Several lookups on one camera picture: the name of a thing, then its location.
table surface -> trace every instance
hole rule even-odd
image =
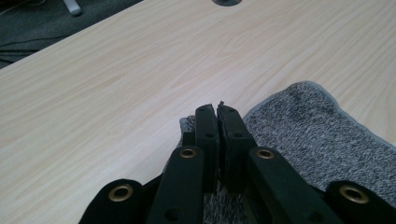
[[[77,223],[163,169],[178,120],[312,80],[396,144],[396,2],[145,0],[0,70],[2,223]]]

metal grommet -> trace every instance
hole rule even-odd
[[[119,185],[108,193],[108,198],[115,203],[119,203],[129,199],[133,192],[134,190],[132,189],[131,185]]]
[[[369,197],[361,190],[344,185],[340,188],[340,193],[354,203],[368,203]]]
[[[194,149],[186,148],[180,151],[180,156],[185,159],[195,157],[197,152]]]
[[[268,149],[259,149],[257,151],[257,155],[260,158],[267,159],[267,160],[268,159],[272,159],[275,156],[274,152],[272,152],[272,151],[270,151]]]

dark floor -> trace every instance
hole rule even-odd
[[[78,0],[73,17],[63,0],[0,0],[0,69],[140,1]]]

gray towel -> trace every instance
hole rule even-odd
[[[291,85],[252,108],[244,122],[259,146],[279,151],[308,184],[325,190],[332,181],[350,180],[396,206],[396,148],[318,84]],[[194,117],[181,119],[180,128],[193,130]],[[240,197],[222,186],[218,195],[206,195],[205,223],[247,223]]]

wooden table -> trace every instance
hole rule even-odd
[[[161,172],[178,120],[312,80],[396,144],[396,2],[145,0],[0,70],[2,223],[77,223]]]

